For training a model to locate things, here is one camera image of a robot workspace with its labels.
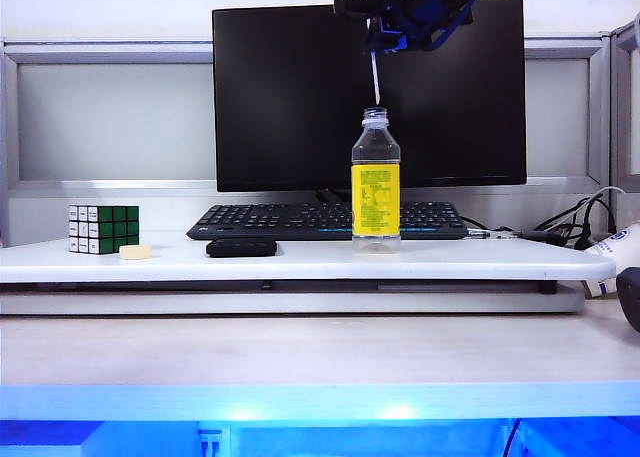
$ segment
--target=computer mouse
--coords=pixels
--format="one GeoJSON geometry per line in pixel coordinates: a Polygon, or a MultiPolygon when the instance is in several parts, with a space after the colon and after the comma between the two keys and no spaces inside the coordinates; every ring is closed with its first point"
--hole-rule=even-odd
{"type": "Polygon", "coordinates": [[[640,332],[640,267],[629,267],[616,277],[618,299],[631,327],[640,332]]]}

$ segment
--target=plastic bottle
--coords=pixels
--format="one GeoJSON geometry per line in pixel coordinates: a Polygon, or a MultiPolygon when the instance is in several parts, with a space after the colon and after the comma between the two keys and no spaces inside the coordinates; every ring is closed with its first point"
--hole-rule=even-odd
{"type": "Polygon", "coordinates": [[[400,146],[388,125],[387,109],[365,109],[364,131],[351,151],[356,251],[390,253],[400,248],[400,146]]]}

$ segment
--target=monitor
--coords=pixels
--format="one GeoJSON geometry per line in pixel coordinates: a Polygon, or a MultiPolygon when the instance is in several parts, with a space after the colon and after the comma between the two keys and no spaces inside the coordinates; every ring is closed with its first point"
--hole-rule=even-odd
{"type": "MultiPolygon", "coordinates": [[[[401,187],[526,180],[522,0],[478,0],[433,52],[378,54],[401,187]]],[[[213,11],[220,191],[350,187],[376,105],[366,23],[330,5],[213,11]]]]}

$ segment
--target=remote control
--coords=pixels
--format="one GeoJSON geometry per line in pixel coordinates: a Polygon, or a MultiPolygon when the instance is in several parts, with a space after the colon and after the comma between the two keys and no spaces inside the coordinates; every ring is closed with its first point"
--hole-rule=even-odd
{"type": "Polygon", "coordinates": [[[209,257],[269,257],[278,244],[267,237],[220,238],[207,244],[209,257]]]}

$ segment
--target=black keyboard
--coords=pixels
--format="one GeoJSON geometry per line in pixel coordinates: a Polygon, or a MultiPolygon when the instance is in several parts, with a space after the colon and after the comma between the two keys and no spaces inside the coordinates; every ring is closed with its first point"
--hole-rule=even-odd
{"type": "MultiPolygon", "coordinates": [[[[400,234],[407,240],[461,239],[467,228],[448,202],[405,202],[400,207],[400,234]]],[[[351,204],[214,205],[187,235],[195,240],[350,240],[351,204]]]]}

